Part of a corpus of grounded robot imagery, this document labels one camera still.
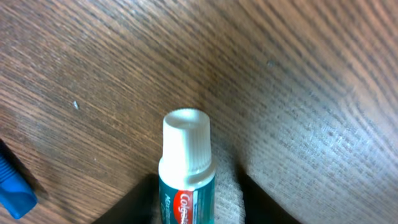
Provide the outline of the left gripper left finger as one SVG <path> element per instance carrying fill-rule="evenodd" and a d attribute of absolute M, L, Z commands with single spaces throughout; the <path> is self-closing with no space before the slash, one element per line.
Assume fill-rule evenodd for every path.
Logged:
<path fill-rule="evenodd" d="M 148 174 L 92 224 L 150 224 L 158 194 L 159 176 Z"/>

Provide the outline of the teal toothpaste tube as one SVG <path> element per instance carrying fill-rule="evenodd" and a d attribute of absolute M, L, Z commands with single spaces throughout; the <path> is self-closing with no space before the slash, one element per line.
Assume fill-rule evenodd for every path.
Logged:
<path fill-rule="evenodd" d="M 216 162 L 206 113 L 182 108 L 164 117 L 158 171 L 162 223 L 215 222 Z"/>

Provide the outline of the blue disposable razor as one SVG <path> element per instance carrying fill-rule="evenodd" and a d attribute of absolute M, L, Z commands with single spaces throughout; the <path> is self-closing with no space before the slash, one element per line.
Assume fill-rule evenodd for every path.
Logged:
<path fill-rule="evenodd" d="M 16 220 L 37 205 L 37 197 L 25 179 L 1 155 L 1 204 Z"/>

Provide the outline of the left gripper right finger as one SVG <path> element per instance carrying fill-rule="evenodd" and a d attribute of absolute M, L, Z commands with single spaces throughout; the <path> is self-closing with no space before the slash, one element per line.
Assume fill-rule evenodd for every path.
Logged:
<path fill-rule="evenodd" d="M 245 224 L 300 224 L 244 170 L 238 170 L 238 184 L 243 194 Z"/>

